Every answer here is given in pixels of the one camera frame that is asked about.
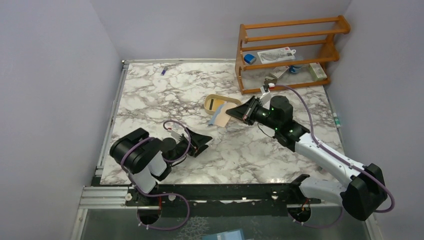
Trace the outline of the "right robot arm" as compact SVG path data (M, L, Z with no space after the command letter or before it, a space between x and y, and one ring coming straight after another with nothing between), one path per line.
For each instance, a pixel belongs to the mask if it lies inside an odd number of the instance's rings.
M274 131L273 138L283 147L312 160L337 181L326 182L304 177L288 190L289 199L300 204L315 198L338 204L353 218L365 221L378 212L378 207L391 198L383 172L375 164L364 165L329 147L308 129L293 119L294 108L285 96L273 96L269 108L258 97L230 108L226 114L252 126L264 125Z

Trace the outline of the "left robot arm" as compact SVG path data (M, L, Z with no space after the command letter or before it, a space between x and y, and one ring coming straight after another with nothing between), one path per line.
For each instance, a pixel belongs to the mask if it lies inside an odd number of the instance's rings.
M138 189L138 199L144 205L155 203L157 191L154 188L172 172L174 161L186 156L196 158L213 139L190 129L187 131L181 134L172 131L170 137L159 139L140 127L111 145L109 155Z

